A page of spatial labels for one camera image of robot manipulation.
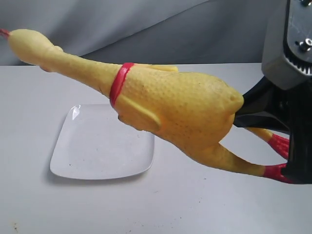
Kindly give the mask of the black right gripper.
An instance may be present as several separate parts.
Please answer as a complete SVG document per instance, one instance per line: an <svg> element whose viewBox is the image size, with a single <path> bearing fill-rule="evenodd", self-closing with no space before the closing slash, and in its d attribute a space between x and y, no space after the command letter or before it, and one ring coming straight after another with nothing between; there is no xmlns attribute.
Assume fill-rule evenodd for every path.
<svg viewBox="0 0 312 234"><path fill-rule="evenodd" d="M290 135L288 161L281 169L287 184L312 183L312 77L283 74L280 89L260 80L243 95L234 125Z"/></svg>

